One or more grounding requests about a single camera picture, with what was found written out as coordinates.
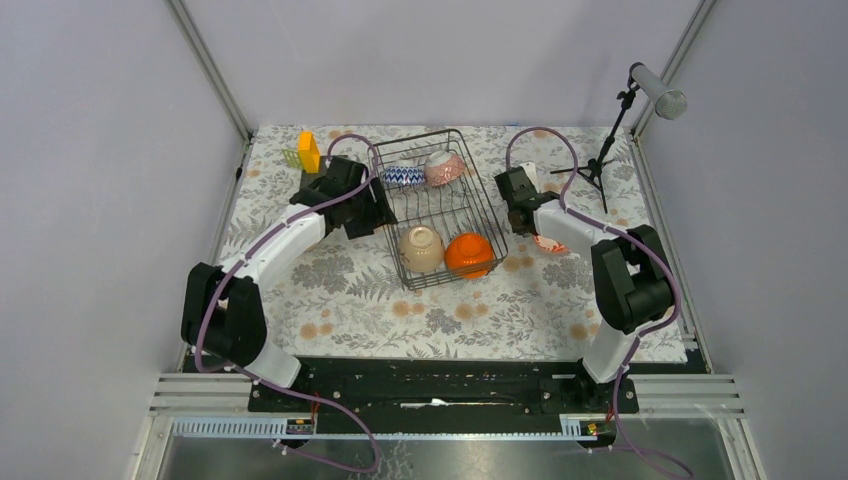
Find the red white patterned bowl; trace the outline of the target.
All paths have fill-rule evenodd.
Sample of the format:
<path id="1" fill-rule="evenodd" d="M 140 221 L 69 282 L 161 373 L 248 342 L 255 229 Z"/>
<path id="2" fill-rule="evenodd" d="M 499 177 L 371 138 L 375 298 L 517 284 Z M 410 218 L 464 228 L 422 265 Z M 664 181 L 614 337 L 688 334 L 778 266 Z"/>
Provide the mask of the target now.
<path id="1" fill-rule="evenodd" d="M 533 241 L 540 250 L 546 253 L 567 254 L 569 252 L 567 246 L 548 237 L 536 235 L 533 237 Z"/>

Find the blue white patterned bowl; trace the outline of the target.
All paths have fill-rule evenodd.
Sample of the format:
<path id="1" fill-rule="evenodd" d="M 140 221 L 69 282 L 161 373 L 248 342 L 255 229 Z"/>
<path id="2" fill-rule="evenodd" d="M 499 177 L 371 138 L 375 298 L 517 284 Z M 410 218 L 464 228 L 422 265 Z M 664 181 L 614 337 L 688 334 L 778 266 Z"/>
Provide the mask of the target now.
<path id="1" fill-rule="evenodd" d="M 426 175 L 418 166 L 389 165 L 383 171 L 382 180 L 389 188 L 417 187 L 426 184 Z"/>

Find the pink speckled bowl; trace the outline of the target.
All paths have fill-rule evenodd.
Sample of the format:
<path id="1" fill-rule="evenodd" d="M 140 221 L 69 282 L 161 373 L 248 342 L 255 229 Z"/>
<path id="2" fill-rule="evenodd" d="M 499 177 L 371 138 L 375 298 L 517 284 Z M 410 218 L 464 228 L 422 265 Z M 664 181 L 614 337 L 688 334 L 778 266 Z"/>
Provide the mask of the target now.
<path id="1" fill-rule="evenodd" d="M 451 151 L 436 151 L 424 164 L 424 174 L 429 186 L 445 185 L 459 178 L 466 170 L 463 159 Z"/>

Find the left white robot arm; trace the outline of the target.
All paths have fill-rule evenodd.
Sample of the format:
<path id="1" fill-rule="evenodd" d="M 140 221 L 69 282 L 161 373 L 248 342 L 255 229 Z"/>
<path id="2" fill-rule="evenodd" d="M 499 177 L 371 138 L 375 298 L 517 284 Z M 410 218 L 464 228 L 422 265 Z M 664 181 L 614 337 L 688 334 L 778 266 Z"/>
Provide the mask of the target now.
<path id="1" fill-rule="evenodd" d="M 278 279 L 335 229 L 350 239 L 395 223 L 374 167 L 332 156 L 326 172 L 297 191 L 277 224 L 220 265 L 199 263 L 188 274 L 181 338 L 259 380 L 272 383 L 272 398 L 288 411 L 309 401 L 300 361 L 270 339 L 263 283 Z"/>

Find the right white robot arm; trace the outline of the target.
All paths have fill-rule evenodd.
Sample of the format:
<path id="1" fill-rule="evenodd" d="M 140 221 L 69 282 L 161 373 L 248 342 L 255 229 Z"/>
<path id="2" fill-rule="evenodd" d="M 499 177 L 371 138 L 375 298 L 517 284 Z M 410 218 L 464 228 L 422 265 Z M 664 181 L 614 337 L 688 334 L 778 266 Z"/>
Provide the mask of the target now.
<path id="1" fill-rule="evenodd" d="M 553 192 L 539 192 L 526 170 L 514 167 L 495 177 L 512 231 L 563 244 L 591 265 L 602 324 L 573 386 L 575 402 L 597 412 L 613 398 L 610 383 L 625 372 L 640 340 L 676 321 L 681 293 L 656 230 L 641 225 L 620 230 L 567 205 Z"/>

